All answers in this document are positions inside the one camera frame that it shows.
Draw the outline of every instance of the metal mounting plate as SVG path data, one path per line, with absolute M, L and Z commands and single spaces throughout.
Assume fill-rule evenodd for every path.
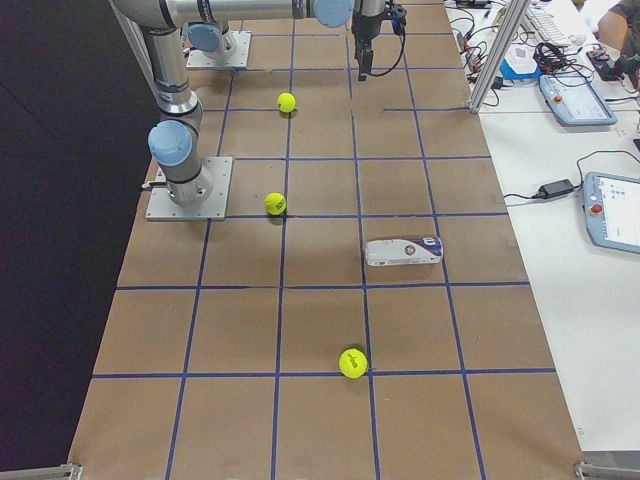
M 230 68 L 245 69 L 249 61 L 249 46 L 251 44 L 251 32 L 230 32 L 236 41 L 236 49 L 228 57 L 215 60 L 207 57 L 200 50 L 189 53 L 187 69 L 189 70 L 227 70 Z
M 185 220 L 224 220 L 227 213 L 229 185 L 233 169 L 233 157 L 204 157 L 202 167 L 213 177 L 213 189 L 202 202 L 191 205 L 176 205 L 166 188 L 157 187 L 151 191 L 146 218 L 156 222 L 183 222 Z M 166 179 L 161 169 L 156 174 L 157 182 Z

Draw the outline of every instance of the power adapter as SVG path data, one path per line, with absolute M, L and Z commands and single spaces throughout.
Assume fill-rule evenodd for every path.
M 469 80 L 469 83 L 476 83 L 478 79 L 475 77 L 471 77 L 468 80 Z M 503 86 L 504 86 L 504 78 L 498 77 L 498 76 L 494 77 L 493 83 L 491 84 L 491 90 L 500 90 Z
M 575 189 L 576 187 L 574 187 L 573 184 L 565 178 L 564 180 L 559 180 L 557 182 L 545 183 L 538 189 L 538 193 L 531 198 L 549 200 L 551 198 L 567 195 Z

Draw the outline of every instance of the grid line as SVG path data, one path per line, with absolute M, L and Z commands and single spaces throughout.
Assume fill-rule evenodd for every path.
M 218 137 L 218 149 L 216 152 L 217 156 L 220 156 L 220 152 L 222 151 L 222 143 L 224 141 L 224 129 L 227 123 L 227 116 L 228 116 L 228 108 L 229 108 L 229 102 L 231 101 L 231 92 L 233 90 L 233 78 L 231 78 L 231 81 L 229 82 L 229 89 L 227 91 L 227 101 L 226 101 L 226 109 L 224 112 L 224 116 L 222 118 L 222 126 L 220 128 L 220 136 Z M 171 472 L 173 470 L 173 459 L 175 456 L 175 449 L 176 449 L 176 442 L 178 439 L 178 431 L 180 428 L 180 416 L 182 414 L 182 403 L 184 401 L 184 391 L 186 388 L 186 383 L 187 383 L 187 373 L 189 372 L 189 361 L 191 358 L 191 346 L 192 346 L 192 342 L 193 342 L 193 335 L 195 332 L 195 327 L 196 327 L 196 321 L 198 318 L 198 306 L 200 303 L 200 291 L 202 290 L 202 279 L 204 277 L 204 265 L 207 259 L 207 247 L 209 245 L 209 236 L 211 234 L 211 229 L 212 229 L 212 220 L 208 219 L 207 220 L 207 228 L 204 234 L 204 240 L 203 240 L 203 245 L 202 245 L 202 254 L 201 254 L 201 258 L 200 258 L 200 269 L 198 271 L 198 283 L 196 285 L 196 294 L 195 294 L 195 298 L 193 301 L 193 312 L 192 312 L 192 317 L 191 317 L 191 324 L 189 325 L 189 336 L 187 339 L 187 348 L 185 351 L 185 357 L 184 357 L 184 365 L 182 368 L 182 378 L 180 380 L 180 390 L 178 392 L 178 402 L 176 405 L 176 415 L 175 415 L 175 420 L 173 423 L 173 431 L 171 434 L 171 445 L 169 447 L 169 455 L 168 455 L 168 459 L 167 459 L 167 468 L 165 471 L 165 480 L 170 480 L 171 479 Z
M 293 22 L 292 25 L 293 36 L 291 38 L 291 54 L 290 65 L 291 73 L 289 74 L 289 91 L 293 91 L 293 77 L 294 69 L 293 63 L 295 59 L 295 45 L 296 45 L 296 25 Z M 285 151 L 285 169 L 284 169 L 284 197 L 287 198 L 289 193 L 289 155 L 291 152 L 291 113 L 287 114 L 287 146 Z M 282 216 L 282 236 L 280 245 L 280 274 L 278 285 L 278 326 L 276 330 L 276 368 L 275 368 L 275 382 L 273 386 L 273 424 L 272 424 L 272 437 L 271 437 L 271 480 L 276 479 L 277 473 L 277 461 L 278 461 L 278 414 L 280 403 L 280 363 L 281 363 L 281 350 L 282 350 L 282 305 L 284 301 L 284 275 L 285 275 L 285 255 L 286 255 L 286 241 L 287 241 L 287 215 Z
M 345 46 L 347 49 L 347 82 L 349 86 L 349 98 L 353 101 L 353 84 L 351 79 L 351 69 L 350 61 L 351 54 L 349 50 L 349 40 L 345 37 Z M 367 369 L 367 381 L 369 382 L 369 408 L 371 411 L 371 444 L 373 448 L 373 466 L 375 470 L 376 480 L 380 480 L 381 472 L 380 472 L 380 452 L 378 448 L 378 425 L 377 425 L 377 417 L 376 417 L 376 401 L 375 401 L 375 385 L 373 381 L 373 355 L 371 350 L 371 330 L 369 326 L 369 299 L 367 297 L 367 275 L 365 271 L 365 259 L 364 259 L 364 231 L 362 225 L 362 198 L 360 193 L 360 165 L 358 162 L 358 140 L 356 136 L 356 121 L 355 116 L 353 114 L 353 110 L 351 110 L 351 138 L 353 142 L 353 168 L 355 171 L 355 179 L 356 179 L 356 206 L 358 215 L 356 216 L 358 219 L 358 240 L 360 243 L 360 272 L 362 278 L 362 306 L 364 309 L 364 333 L 365 333 L 365 349 L 367 359 L 369 360 L 369 366 Z
M 448 370 L 370 370 L 373 377 L 462 375 L 460 369 Z M 466 375 L 536 375 L 556 373 L 553 367 L 538 368 L 481 368 L 465 370 Z M 94 373 L 94 380 L 122 380 L 131 378 L 282 378 L 282 377 L 342 377 L 340 372 L 158 372 L 158 373 Z
M 424 160 L 426 158 L 426 149 L 425 149 L 425 144 L 424 144 L 424 139 L 422 138 L 422 129 L 420 126 L 420 118 L 418 117 L 418 110 L 415 109 L 416 106 L 416 101 L 415 101 L 415 96 L 413 94 L 413 86 L 411 84 L 411 75 L 409 74 L 409 69 L 408 67 L 408 63 L 407 63 L 407 57 L 406 54 L 404 55 L 403 58 L 403 65 L 404 65 L 404 71 L 405 71 L 405 75 L 407 77 L 407 82 L 408 82 L 408 86 L 409 86 L 409 95 L 411 97 L 411 104 L 414 107 L 413 110 L 413 117 L 415 120 L 415 126 L 416 126 L 416 133 L 418 135 L 418 144 L 420 145 L 420 152 L 422 154 L 423 157 L 423 167 L 424 167 L 424 173 L 425 173 L 425 177 L 427 180 L 427 190 L 429 193 L 429 199 L 431 200 L 431 206 L 432 206 L 432 211 L 433 211 L 433 221 L 435 224 L 435 230 L 436 230 L 436 235 L 438 237 L 440 237 L 440 225 L 439 225 L 439 215 L 435 206 L 435 201 L 434 201 L 434 194 L 433 194 L 433 189 L 431 187 L 431 177 L 429 175 L 429 167 L 427 162 Z M 444 275 L 444 281 L 445 281 L 445 289 L 446 289 L 446 293 L 447 293 L 447 300 L 449 303 L 449 310 L 451 313 L 451 322 L 453 324 L 453 331 L 454 331 L 454 337 L 455 337 L 455 341 L 456 341 L 456 349 L 458 352 L 458 359 L 460 362 L 460 375 L 462 377 L 462 383 L 464 386 L 464 393 L 465 393 L 465 399 L 467 402 L 467 411 L 469 414 L 469 422 L 470 422 L 470 426 L 471 426 L 471 434 L 473 436 L 473 443 L 474 443 L 474 447 L 475 447 L 475 451 L 476 451 L 476 458 L 478 461 L 478 468 L 480 470 L 480 477 L 482 478 L 482 480 L 487 480 L 487 475 L 484 469 L 484 460 L 482 458 L 482 448 L 480 445 L 480 438 L 478 436 L 478 427 L 476 425 L 476 421 L 475 421 L 475 413 L 473 410 L 473 400 L 471 398 L 471 391 L 469 389 L 469 382 L 467 380 L 467 373 L 465 370 L 465 364 L 464 364 L 464 354 L 462 351 L 462 341 L 460 339 L 460 332 L 458 330 L 458 322 L 456 319 L 456 312 L 455 312 L 455 306 L 453 303 L 453 296 L 451 294 L 451 284 L 449 282 L 449 274 L 447 271 L 447 264 L 446 264 L 446 260 L 443 258 L 442 259 L 442 272 Z
M 445 33 L 445 32 L 407 32 L 406 35 L 407 37 L 447 37 L 451 34 Z M 251 36 L 252 37 L 342 37 L 342 36 L 346 37 L 346 35 L 342 35 L 340 33 L 253 33 L 253 32 L 251 32 Z M 389 33 L 389 32 L 380 32 L 378 34 L 378 37 L 395 37 L 395 36 L 396 36 L 395 33 Z
M 530 286 L 528 281 L 513 282 L 433 282 L 433 283 L 394 283 L 394 284 L 373 284 L 373 285 L 296 285 L 283 287 L 284 290 L 376 290 L 376 289 L 393 289 L 393 288 L 423 288 L 423 287 L 522 287 Z M 133 291 L 133 290 L 247 290 L 247 289 L 264 289 L 279 288 L 276 285 L 128 285 L 116 287 L 116 291 Z
M 425 158 L 423 157 L 357 157 L 359 161 L 365 162 L 375 162 L 382 160 L 393 160 L 397 162 L 408 161 L 408 160 L 426 160 L 427 162 L 430 160 L 490 160 L 491 155 L 431 155 Z M 254 161 L 254 162 L 262 162 L 262 161 L 274 161 L 281 160 L 285 161 L 282 157 L 235 157 L 235 160 L 240 160 L 243 162 Z M 290 162 L 308 162 L 308 161 L 342 161 L 342 162 L 352 162 L 353 157 L 290 157 Z

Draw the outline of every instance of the metal frame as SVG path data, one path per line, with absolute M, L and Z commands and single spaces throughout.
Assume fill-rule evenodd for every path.
M 639 480 L 640 470 L 630 468 L 596 467 L 589 463 L 578 463 L 575 466 L 579 480 Z
M 518 26 L 522 21 L 522 17 L 529 8 L 530 0 L 512 0 L 507 9 L 507 14 L 500 25 L 496 40 L 491 46 L 491 51 L 487 57 L 486 63 L 483 65 L 480 75 L 476 80 L 476 86 L 471 92 L 471 97 L 467 104 L 472 113 L 478 113 L 480 107 L 484 102 L 484 98 L 487 96 L 487 92 L 493 85 L 498 68 L 504 60 L 504 56 L 509 49 L 513 34 L 518 30 Z
M 249 60 L 249 46 L 251 45 L 251 32 L 229 32 L 233 35 L 236 43 L 234 52 L 228 57 L 216 60 L 207 57 L 200 50 L 193 50 L 189 53 L 187 60 L 188 70 L 228 70 L 245 69 Z
M 0 480 L 80 480 L 81 477 L 82 467 L 73 463 L 52 468 L 33 468 L 0 473 Z
M 127 17 L 125 17 L 120 10 L 116 8 L 111 0 L 109 0 L 109 4 L 111 5 L 111 9 L 113 10 L 118 23 L 120 24 L 120 28 L 122 28 L 122 32 L 129 42 L 129 46 L 131 47 L 131 51 L 133 55 L 136 57 L 138 61 L 138 65 L 140 65 L 140 70 L 142 70 L 142 74 L 144 78 L 147 80 L 149 84 L 149 89 L 156 101 L 158 100 L 158 92 L 156 90 L 156 86 L 153 82 L 153 71 L 151 70 L 151 61 L 149 60 L 149 54 L 147 53 L 147 48 L 144 46 L 144 39 L 142 38 L 142 32 L 140 31 L 140 27 L 137 23 L 132 22 Z
M 149 221 L 172 222 L 184 220 L 224 220 L 229 199 L 229 185 L 233 169 L 232 157 L 205 157 L 202 168 L 211 172 L 213 189 L 209 196 L 199 203 L 177 205 L 166 188 L 156 187 L 151 192 L 146 218 Z M 158 169 L 156 181 L 164 182 L 164 173 Z

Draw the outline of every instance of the blue device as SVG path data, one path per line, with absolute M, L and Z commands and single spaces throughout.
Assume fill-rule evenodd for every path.
M 547 105 L 562 125 L 613 125 L 618 121 L 600 92 L 583 76 L 542 75 L 538 85 Z
M 583 198 L 587 232 L 595 245 L 640 253 L 640 180 L 589 172 Z

